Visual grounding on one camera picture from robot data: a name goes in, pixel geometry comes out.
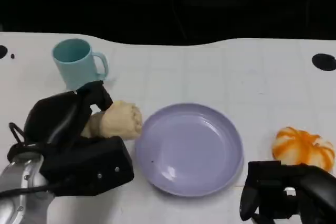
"plate rim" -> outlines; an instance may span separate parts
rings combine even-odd
[[[200,194],[180,194],[180,193],[177,193],[175,191],[171,191],[169,189],[166,189],[166,188],[163,188],[161,186],[158,186],[156,185],[154,182],[152,182],[148,176],[146,175],[146,173],[143,171],[142,169],[142,165],[140,165],[140,162],[138,162],[139,158],[138,158],[138,150],[140,149],[139,148],[139,142],[141,141],[142,139],[142,136],[140,135],[140,137],[135,140],[135,159],[136,159],[136,162],[138,164],[138,167],[141,171],[141,173],[144,175],[145,179],[151,184],[153,185],[154,187],[164,191],[164,192],[167,192],[169,194],[172,194],[172,195],[175,195],[175,196],[180,196],[180,197],[203,197],[203,196],[207,196],[207,195],[210,195],[210,194],[213,194],[217,191],[220,191],[220,190],[223,190],[225,189],[226,187],[230,187],[233,185],[233,181],[235,181],[237,178],[239,178],[240,174],[242,173],[243,171],[243,166],[244,166],[244,146],[243,146],[243,142],[242,142],[242,138],[239,134],[239,132],[237,131],[236,129],[236,126],[234,125],[234,123],[225,115],[223,114],[222,112],[219,112],[218,110],[216,109],[213,109],[209,106],[206,106],[206,105],[202,105],[202,104],[199,104],[199,103],[175,103],[175,104],[171,104],[171,105],[168,105],[168,106],[165,106],[163,108],[160,108],[159,110],[155,111],[153,114],[151,114],[146,120],[145,122],[143,123],[143,126],[142,128],[145,127],[145,125],[148,123],[148,120],[152,117],[154,117],[155,115],[161,113],[163,110],[167,110],[171,107],[175,107],[175,106],[183,106],[183,105],[191,105],[191,106],[198,106],[198,107],[203,107],[203,108],[206,108],[208,110],[212,110],[214,111],[215,113],[219,114],[220,116],[224,117],[230,124],[231,126],[233,127],[235,133],[237,134],[237,139],[238,139],[238,142],[239,142],[239,148],[241,149],[241,156],[239,157],[239,162],[238,162],[238,165],[236,167],[236,171],[234,172],[233,176],[226,182],[224,183],[222,186],[218,187],[218,188],[215,188],[213,190],[209,190],[205,193],[200,193]]]

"orange pumpkin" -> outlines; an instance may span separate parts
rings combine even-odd
[[[292,127],[281,129],[272,145],[273,157],[286,165],[315,165],[330,171],[334,165],[334,148],[319,135]]]

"white table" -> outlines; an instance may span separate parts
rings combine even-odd
[[[84,35],[0,33],[0,45],[8,47],[8,56],[0,60],[0,169],[14,143],[8,122],[23,127],[36,101],[65,90],[51,50],[67,38],[83,38],[107,56],[107,90],[114,100],[135,102],[145,119],[178,102],[197,102],[226,114],[242,136],[245,166],[227,191],[173,197],[145,180],[134,159],[134,141],[127,141],[135,179],[97,197],[55,199],[48,224],[241,223],[246,164],[272,159],[277,130],[298,127],[336,146],[336,71],[324,72],[311,63],[319,52],[336,55],[335,41],[233,39],[173,47],[123,45]],[[300,223],[299,218],[289,222]]]

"purple plate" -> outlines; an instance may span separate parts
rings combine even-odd
[[[135,152],[150,183],[187,197],[230,185],[243,164],[243,146],[232,122],[198,104],[176,104],[151,115]]]

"light blue mug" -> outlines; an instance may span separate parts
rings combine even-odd
[[[91,81],[104,80],[109,73],[106,57],[92,52],[88,42],[82,39],[67,39],[53,48],[52,56],[68,90],[76,90]],[[93,57],[103,62],[105,73],[98,73]]]

